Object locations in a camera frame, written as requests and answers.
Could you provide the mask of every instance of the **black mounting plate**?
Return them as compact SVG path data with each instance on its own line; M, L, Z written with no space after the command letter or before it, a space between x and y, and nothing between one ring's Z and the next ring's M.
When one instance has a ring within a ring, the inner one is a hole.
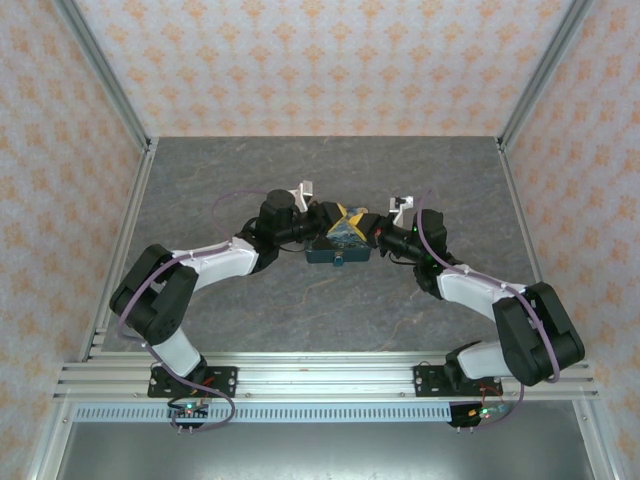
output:
M416 397L481 397L480 384L493 387L502 395L502 384L493 381L493 377L470 380L460 385L458 391L444 373L444 365L417 365L413 367L413 386ZM487 389L487 397L497 397L495 392Z
M236 384L238 383L238 367L206 367L204 378L213 377L213 381L209 386L215 390L220 390L233 398L236 396ZM149 380L149 389L147 396L149 398L182 398L195 397L201 398L207 395L207 392L196 390L192 393L189 387L174 379L167 371L161 367L151 368L151 379Z

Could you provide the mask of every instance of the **wall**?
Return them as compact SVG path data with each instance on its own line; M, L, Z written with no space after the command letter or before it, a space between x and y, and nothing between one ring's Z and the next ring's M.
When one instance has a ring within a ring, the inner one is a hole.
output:
M640 4L597 1L510 153L544 268L640 472Z
M570 0L80 0L147 133L498 135Z
M139 152L50 0L0 5L0 478L22 479Z

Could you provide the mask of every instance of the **gray stone tabletop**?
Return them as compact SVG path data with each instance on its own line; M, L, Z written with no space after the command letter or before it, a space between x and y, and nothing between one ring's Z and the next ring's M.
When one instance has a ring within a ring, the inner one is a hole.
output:
M315 199L386 213L389 197L431 193L444 213L449 250L472 268L518 283L534 280L507 182L490 137L162 138L144 194L127 268L146 246L202 247L239 231L264 197L236 188L295 188ZM406 216L409 222L414 211ZM420 291L411 267L373 251L367 263L310 265L281 252L265 271L196 292L183 327L201 351L370 352L450 350L497 338L488 319ZM115 318L103 347L118 339Z

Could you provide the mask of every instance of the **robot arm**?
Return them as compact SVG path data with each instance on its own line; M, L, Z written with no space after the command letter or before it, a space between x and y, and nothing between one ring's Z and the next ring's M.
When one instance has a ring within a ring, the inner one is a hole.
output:
M180 328L192 293L225 278L260 272L277 259L281 245L326 235L345 217L346 210L337 203L307 204L310 196L310 182L302 182L293 191L270 192L259 215L229 242L192 251L170 252L159 245L148 247L113 294L111 309L122 315L145 280L172 258L181 258L156 279L158 284L164 284L159 292L148 288L142 293L126 324L175 373L200 384L206 362ZM500 285L497 287L469 275L473 270L447 251L442 213L424 210L422 225L428 244L440 258L463 273L443 268L424 248L416 217L411 229L401 226L402 211L412 205L411 197L392 199L386 217L366 213L352 218L350 223L382 256L390 253L414 262L414 275L422 290L438 299L465 305L496 323L499 342L465 345L447 355L446 367L452 384L513 375L525 385L534 385L551 375L551 362L539 333L506 286L524 295L535 309L560 368L584 358L584 346L550 286L497 282Z

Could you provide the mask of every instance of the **patterned wallpaper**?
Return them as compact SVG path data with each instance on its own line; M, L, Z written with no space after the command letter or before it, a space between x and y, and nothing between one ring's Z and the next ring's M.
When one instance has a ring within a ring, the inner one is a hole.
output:
M558 287L640 472L640 3L600 0L510 153Z
M0 478L77 359L139 152L51 0L0 3Z
M570 3L80 0L151 136L495 136Z

